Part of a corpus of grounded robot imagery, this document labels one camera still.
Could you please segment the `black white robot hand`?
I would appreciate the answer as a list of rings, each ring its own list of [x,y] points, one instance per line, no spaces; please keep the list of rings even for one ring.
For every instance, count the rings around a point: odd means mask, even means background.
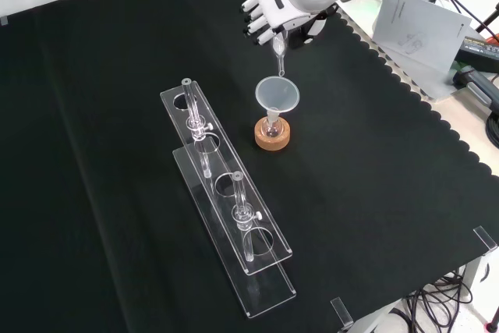
[[[290,48],[298,49],[321,33],[327,19],[338,11],[338,5],[307,12],[296,8],[290,0],[246,0],[241,11],[246,15],[243,33],[254,44],[265,45],[282,36]]]

